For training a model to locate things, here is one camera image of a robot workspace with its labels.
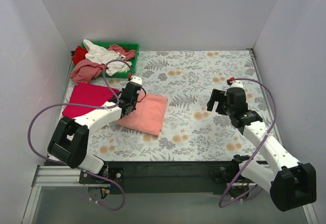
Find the salmon pink t-shirt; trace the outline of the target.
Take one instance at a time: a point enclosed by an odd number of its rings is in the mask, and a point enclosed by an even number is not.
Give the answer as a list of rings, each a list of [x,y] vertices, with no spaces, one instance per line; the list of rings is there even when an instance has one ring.
[[[153,136],[159,136],[164,123],[168,99],[162,95],[141,91],[136,110],[116,121],[120,126]]]

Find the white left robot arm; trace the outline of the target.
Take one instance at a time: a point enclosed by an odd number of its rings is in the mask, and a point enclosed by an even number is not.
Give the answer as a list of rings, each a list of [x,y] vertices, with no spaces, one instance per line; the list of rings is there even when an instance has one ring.
[[[102,105],[104,109],[95,109],[73,119],[62,117],[48,145],[48,153],[72,169],[78,167],[91,172],[95,182],[105,182],[108,170],[104,168],[104,161],[87,152],[89,136],[133,112],[141,90],[142,79],[133,75],[122,89],[119,100],[110,99]]]

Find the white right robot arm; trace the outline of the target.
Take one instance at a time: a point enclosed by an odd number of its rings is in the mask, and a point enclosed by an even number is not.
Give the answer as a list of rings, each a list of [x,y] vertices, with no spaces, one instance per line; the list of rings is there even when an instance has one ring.
[[[207,102],[207,111],[229,117],[233,127],[256,148],[251,156],[236,155],[229,168],[219,171],[219,179],[227,184],[222,196],[229,194],[235,182],[245,179],[267,191],[280,211],[288,211],[317,200],[316,170],[292,156],[274,137],[274,122],[267,127],[263,118],[250,110],[243,78],[227,80],[226,91],[214,89]]]

